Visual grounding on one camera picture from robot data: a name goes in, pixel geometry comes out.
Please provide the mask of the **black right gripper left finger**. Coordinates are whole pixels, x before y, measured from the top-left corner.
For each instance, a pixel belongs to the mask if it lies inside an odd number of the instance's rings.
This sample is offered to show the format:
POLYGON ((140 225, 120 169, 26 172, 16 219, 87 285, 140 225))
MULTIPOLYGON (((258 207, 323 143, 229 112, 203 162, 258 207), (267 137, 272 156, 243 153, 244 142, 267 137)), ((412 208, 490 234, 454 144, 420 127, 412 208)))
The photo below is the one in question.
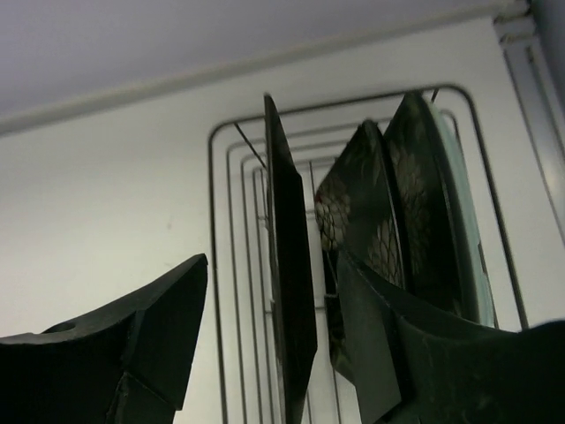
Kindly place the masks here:
POLYGON ((1 339, 3 423, 171 423, 207 294, 197 254, 109 304, 1 339))

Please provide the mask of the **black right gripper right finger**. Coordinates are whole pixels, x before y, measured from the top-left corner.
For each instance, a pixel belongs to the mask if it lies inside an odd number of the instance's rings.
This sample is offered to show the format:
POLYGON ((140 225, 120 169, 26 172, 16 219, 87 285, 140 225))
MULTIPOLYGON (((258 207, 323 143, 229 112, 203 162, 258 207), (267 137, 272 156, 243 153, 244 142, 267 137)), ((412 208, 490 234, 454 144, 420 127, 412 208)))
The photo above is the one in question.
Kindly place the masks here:
POLYGON ((337 275, 364 423, 563 422, 563 322, 520 332, 482 326, 345 251, 337 275))

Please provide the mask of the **teal square plate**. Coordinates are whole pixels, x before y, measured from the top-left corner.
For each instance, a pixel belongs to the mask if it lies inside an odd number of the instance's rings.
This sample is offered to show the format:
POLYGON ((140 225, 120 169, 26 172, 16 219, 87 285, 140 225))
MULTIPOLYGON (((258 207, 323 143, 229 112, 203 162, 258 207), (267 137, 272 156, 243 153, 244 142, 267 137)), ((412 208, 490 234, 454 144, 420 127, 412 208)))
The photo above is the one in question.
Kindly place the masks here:
POLYGON ((282 422, 300 423, 318 349, 303 180, 271 95, 264 95, 269 261, 282 422))

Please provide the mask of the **black floral square plate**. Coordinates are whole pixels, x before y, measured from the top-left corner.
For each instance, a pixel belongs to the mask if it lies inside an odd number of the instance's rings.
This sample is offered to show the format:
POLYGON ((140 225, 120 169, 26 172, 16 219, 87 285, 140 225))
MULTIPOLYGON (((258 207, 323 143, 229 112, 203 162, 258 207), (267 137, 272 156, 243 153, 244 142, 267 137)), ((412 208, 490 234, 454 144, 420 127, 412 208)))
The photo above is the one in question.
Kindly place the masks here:
POLYGON ((328 350, 333 369, 354 382, 346 347, 337 261, 342 248, 383 277, 404 288, 398 234, 381 153, 384 137, 367 119, 354 132, 314 195, 324 268, 328 350))

